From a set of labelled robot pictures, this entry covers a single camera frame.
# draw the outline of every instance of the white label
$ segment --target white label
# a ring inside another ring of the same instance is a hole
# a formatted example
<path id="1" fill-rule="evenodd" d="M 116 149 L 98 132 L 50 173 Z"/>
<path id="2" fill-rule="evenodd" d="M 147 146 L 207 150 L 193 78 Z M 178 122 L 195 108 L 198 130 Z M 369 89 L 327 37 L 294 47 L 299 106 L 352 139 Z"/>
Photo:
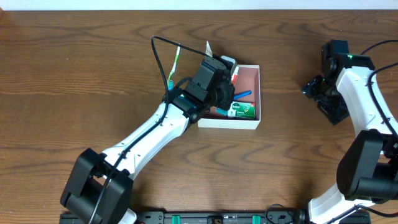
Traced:
<path id="1" fill-rule="evenodd" d="M 209 55 L 210 57 L 213 56 L 213 52 L 211 51 L 210 44 L 208 41 L 206 41 L 206 54 Z"/>

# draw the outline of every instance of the blue object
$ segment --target blue object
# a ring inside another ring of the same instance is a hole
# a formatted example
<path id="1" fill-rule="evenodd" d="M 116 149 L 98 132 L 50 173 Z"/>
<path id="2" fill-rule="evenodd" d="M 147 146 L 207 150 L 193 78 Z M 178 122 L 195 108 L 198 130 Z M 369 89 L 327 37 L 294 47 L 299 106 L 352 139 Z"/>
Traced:
<path id="1" fill-rule="evenodd" d="M 238 93 L 238 94 L 236 94 L 236 95 L 234 96 L 234 100 L 237 100 L 237 99 L 242 98 L 242 97 L 244 97 L 244 96 L 248 96 L 248 95 L 250 95 L 250 94 L 251 94 L 251 90 L 244 91 L 243 93 Z"/>
<path id="2" fill-rule="evenodd" d="M 225 110 L 219 109 L 219 108 L 217 108 L 216 112 L 219 113 L 219 114 L 222 114 L 224 116 L 227 116 L 227 114 L 228 114 L 228 111 L 225 111 Z"/>
<path id="3" fill-rule="evenodd" d="M 169 82 L 168 82 L 167 86 L 168 86 L 169 90 L 172 90 L 174 87 L 174 81 L 173 80 L 168 80 L 168 81 Z"/>

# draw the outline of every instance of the green connector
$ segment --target green connector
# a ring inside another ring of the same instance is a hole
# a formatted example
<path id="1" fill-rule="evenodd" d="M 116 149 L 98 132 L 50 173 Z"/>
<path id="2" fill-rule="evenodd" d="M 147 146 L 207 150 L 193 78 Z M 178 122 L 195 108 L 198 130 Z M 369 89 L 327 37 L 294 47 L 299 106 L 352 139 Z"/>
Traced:
<path id="1" fill-rule="evenodd" d="M 261 224 L 261 216 L 253 215 L 253 224 Z"/>
<path id="2" fill-rule="evenodd" d="M 180 224 L 180 216 L 179 215 L 172 216 L 172 224 Z"/>

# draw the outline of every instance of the table surface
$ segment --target table surface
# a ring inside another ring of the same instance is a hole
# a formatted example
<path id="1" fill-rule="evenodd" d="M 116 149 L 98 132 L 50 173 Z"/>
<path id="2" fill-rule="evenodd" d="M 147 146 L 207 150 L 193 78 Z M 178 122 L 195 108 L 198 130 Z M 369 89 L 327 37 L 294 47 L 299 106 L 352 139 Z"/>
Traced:
<path id="1" fill-rule="evenodd" d="M 332 126 L 300 87 L 320 73 L 320 47 L 352 53 L 398 36 L 396 11 L 3 12 L 0 19 L 0 223 L 57 223 L 78 155 L 101 152 L 147 120 L 164 87 L 150 37 L 260 65 L 256 130 L 197 125 L 165 146 L 134 183 L 131 207 L 168 211 L 304 207 L 336 180 L 354 140 L 351 120 Z M 175 47 L 157 42 L 169 71 Z M 398 45 L 369 52 L 377 68 Z M 182 51 L 175 79 L 202 57 Z M 398 116 L 398 68 L 377 76 Z M 397 202 L 375 206 L 396 212 Z M 398 219 L 373 216 L 373 223 Z"/>

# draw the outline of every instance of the cable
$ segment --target cable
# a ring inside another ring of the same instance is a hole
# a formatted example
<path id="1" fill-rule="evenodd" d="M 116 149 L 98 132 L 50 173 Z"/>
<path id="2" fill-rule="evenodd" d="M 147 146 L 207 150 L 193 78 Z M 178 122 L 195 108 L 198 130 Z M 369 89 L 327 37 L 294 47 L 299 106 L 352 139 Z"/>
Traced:
<path id="1" fill-rule="evenodd" d="M 357 208 L 356 205 L 355 205 L 354 207 L 350 208 L 349 210 L 345 211 L 343 214 L 341 214 L 341 215 L 339 215 L 339 216 L 337 216 L 337 217 L 335 217 L 335 218 L 332 218 L 332 219 L 331 219 L 330 221 L 328 221 L 326 224 L 332 224 L 332 223 L 334 223 L 335 221 L 337 221 L 337 220 L 339 220 L 339 219 L 342 219 L 342 218 L 346 217 L 347 215 L 349 215 L 351 212 L 353 212 L 353 211 L 355 211 L 355 210 L 358 210 L 358 208 Z"/>
<path id="2" fill-rule="evenodd" d="M 362 208 L 363 210 L 366 210 L 368 212 L 371 212 L 371 213 L 373 213 L 375 215 L 379 215 L 379 216 L 384 217 L 384 218 L 396 218 L 396 217 L 398 217 L 398 212 L 397 213 L 393 213 L 393 214 L 386 214 L 386 213 L 382 213 L 382 212 L 376 211 L 375 209 L 368 208 L 368 207 L 363 206 L 363 205 L 357 205 L 357 207 L 358 208 Z"/>
<path id="3" fill-rule="evenodd" d="M 268 211 L 269 211 L 270 208 L 272 208 L 272 207 L 274 207 L 274 206 L 280 206 L 280 207 L 286 209 L 286 208 L 285 208 L 283 205 L 281 205 L 281 204 L 272 204 L 270 207 L 268 207 L 267 210 L 266 210 L 266 219 L 267 219 L 271 224 L 276 224 L 276 223 L 274 223 L 273 221 L 271 221 L 271 220 L 268 218 Z M 290 217 L 292 217 L 292 220 L 293 220 L 294 216 L 293 216 L 292 214 L 290 214 L 289 211 L 286 210 L 286 212 L 290 215 Z"/>
<path id="4" fill-rule="evenodd" d="M 376 211 L 375 209 L 368 208 L 368 207 L 363 206 L 363 205 L 354 205 L 354 207 L 352 207 L 352 208 L 350 208 L 349 210 L 345 211 L 345 212 L 342 213 L 341 215 L 339 215 L 339 216 L 337 216 L 337 217 L 335 217 L 335 218 L 332 218 L 332 219 L 331 219 L 330 221 L 328 221 L 326 224 L 332 224 L 332 223 L 334 223 L 335 221 L 337 221 L 337 220 L 339 220 L 339 219 L 342 219 L 342 218 L 346 217 L 346 216 L 349 215 L 351 212 L 353 212 L 353 211 L 355 211 L 355 210 L 358 211 L 360 208 L 362 208 L 363 210 L 366 210 L 366 211 L 368 211 L 368 212 L 371 212 L 371 213 L 373 213 L 373 214 L 375 214 L 375 215 L 379 215 L 379 216 L 381 216 L 381 217 L 384 217 L 384 218 L 396 218 L 396 217 L 398 217 L 398 212 L 397 212 L 397 213 L 393 213 L 393 214 L 386 214 L 386 213 L 382 213 L 382 212 Z"/>
<path id="5" fill-rule="evenodd" d="M 377 110 L 379 111 L 379 113 L 380 113 L 380 115 L 381 115 L 381 117 L 382 117 L 384 123 L 386 124 L 386 126 L 388 127 L 388 129 L 391 131 L 392 135 L 398 140 L 398 134 L 397 134 L 397 132 L 395 131 L 395 129 L 391 126 L 389 120 L 387 119 L 386 115 L 384 114 L 383 110 L 381 109 L 381 106 L 380 106 L 379 102 L 377 102 L 376 96 L 374 95 L 373 88 L 372 88 L 372 84 L 373 84 L 373 82 L 372 82 L 372 77 L 373 77 L 375 74 L 377 74 L 377 73 L 379 73 L 379 72 L 381 72 L 381 71 L 383 71 L 383 70 L 385 70 L 385 69 L 388 69 L 388 68 L 392 68 L 392 67 L 394 67 L 394 66 L 397 66 L 397 65 L 398 65 L 398 62 L 397 62 L 397 63 L 393 63 L 393 64 L 388 65 L 388 66 L 385 66 L 385 67 L 382 67 L 382 68 L 379 68 L 379 69 L 377 69 L 376 71 L 373 71 L 372 74 L 370 74 L 370 76 L 369 76 L 369 78 L 368 78 L 368 88 L 369 88 L 369 93 L 371 94 L 371 98 L 372 98 L 372 100 L 373 100 L 373 103 L 374 103 L 374 105 L 376 106 Z"/>
<path id="6" fill-rule="evenodd" d="M 368 52 L 368 51 L 371 50 L 372 48 L 377 47 L 378 45 L 382 45 L 382 44 L 386 44 L 386 43 L 390 43 L 390 42 L 398 42 L 398 40 L 385 40 L 385 41 L 382 41 L 382 42 L 380 42 L 380 43 L 374 44 L 374 45 L 368 47 L 368 49 L 364 50 L 364 51 L 361 53 L 361 55 L 362 55 L 362 54 L 365 54 L 366 52 Z"/>
<path id="7" fill-rule="evenodd" d="M 184 46 L 184 45 L 182 45 L 182 44 L 176 43 L 176 42 L 174 42 L 174 41 L 167 40 L 166 38 L 159 37 L 159 36 L 156 36 L 156 35 L 152 36 L 152 38 L 156 38 L 156 39 L 158 39 L 158 40 L 163 40 L 163 41 L 166 42 L 166 43 L 169 43 L 169 44 L 172 44 L 172 45 L 176 45 L 176 46 L 179 46 L 179 47 L 181 47 L 181 48 L 183 48 L 183 49 L 185 49 L 185 50 L 189 50 L 189 51 L 195 52 L 195 53 L 197 53 L 197 54 L 200 54 L 200 55 L 209 57 L 209 55 L 207 55 L 207 54 L 205 54 L 205 53 L 203 53 L 203 52 L 201 52 L 201 51 L 199 51 L 199 50 L 195 50 L 195 49 L 192 49 L 192 48 L 190 48 L 190 47 Z"/>
<path id="8" fill-rule="evenodd" d="M 155 43 L 154 43 L 154 40 L 155 40 L 155 39 L 163 40 L 164 42 L 167 42 L 167 43 L 169 43 L 169 44 L 173 44 L 173 45 L 179 46 L 179 47 L 181 47 L 181 48 L 183 48 L 183 49 L 186 49 L 186 50 L 189 50 L 189 51 L 191 51 L 191 52 L 195 52 L 195 53 L 200 54 L 200 55 L 208 56 L 207 54 L 205 54 L 205 53 L 203 53 L 203 52 L 200 52 L 200 51 L 195 50 L 195 49 L 191 49 L 191 48 L 186 47 L 186 46 L 184 46 L 184 45 L 182 45 L 182 44 L 178 44 L 178 43 L 173 42 L 173 41 L 171 41 L 171 40 L 167 40 L 167 39 L 165 39 L 165 38 L 163 38 L 163 37 L 159 37 L 159 36 L 153 35 L 153 36 L 150 38 L 150 44 L 151 44 L 151 46 L 152 46 L 152 50 L 153 50 L 153 52 L 154 52 L 157 65 L 159 66 L 160 73 L 162 74 L 163 83 L 164 83 L 164 88 L 165 88 L 165 108 L 164 108 L 164 112 L 163 112 L 163 115 L 159 118 L 158 122 L 156 122 L 156 123 L 155 123 L 152 127 L 150 127 L 146 132 L 144 132 L 143 134 L 141 134 L 141 135 L 140 135 L 136 140 L 134 140 L 127 148 L 125 148 L 125 150 L 122 151 L 122 153 L 120 154 L 119 158 L 117 159 L 117 161 L 116 161 L 115 164 L 113 165 L 113 167 L 112 167 L 112 169 L 111 169 L 111 172 L 109 173 L 109 175 L 107 175 L 107 178 L 106 178 L 106 180 L 105 180 L 104 186 L 103 186 L 101 192 L 99 193 L 98 200 L 97 200 L 97 202 L 96 202 L 96 204 L 95 204 L 93 213 L 91 214 L 91 217 L 90 217 L 90 220 L 89 220 L 88 224 L 92 224 L 92 223 L 93 223 L 94 217 L 95 217 L 95 215 L 96 215 L 96 213 L 97 213 L 97 210 L 98 210 L 98 207 L 100 206 L 100 203 L 101 203 L 101 201 L 102 201 L 102 199 L 103 199 L 103 197 L 104 197 L 106 188 L 107 188 L 108 185 L 109 185 L 109 181 L 111 180 L 111 178 L 112 178 L 114 172 L 116 171 L 116 168 L 118 167 L 118 165 L 120 164 L 120 162 L 122 161 L 122 159 L 126 157 L 126 154 L 127 154 L 127 153 L 128 153 L 128 152 L 129 152 L 141 139 L 143 139 L 143 138 L 144 138 L 145 136 L 147 136 L 151 131 L 153 131 L 156 127 L 158 127 L 158 125 L 159 125 L 160 123 L 162 123 L 163 120 L 164 120 L 164 118 L 166 117 L 167 110 L 168 110 L 168 108 L 169 108 L 169 91 L 168 91 L 168 85 L 167 85 L 166 75 L 165 75 L 165 73 L 164 73 L 162 63 L 160 62 L 159 56 L 157 55 L 157 51 L 156 51 L 156 48 L 155 48 Z"/>

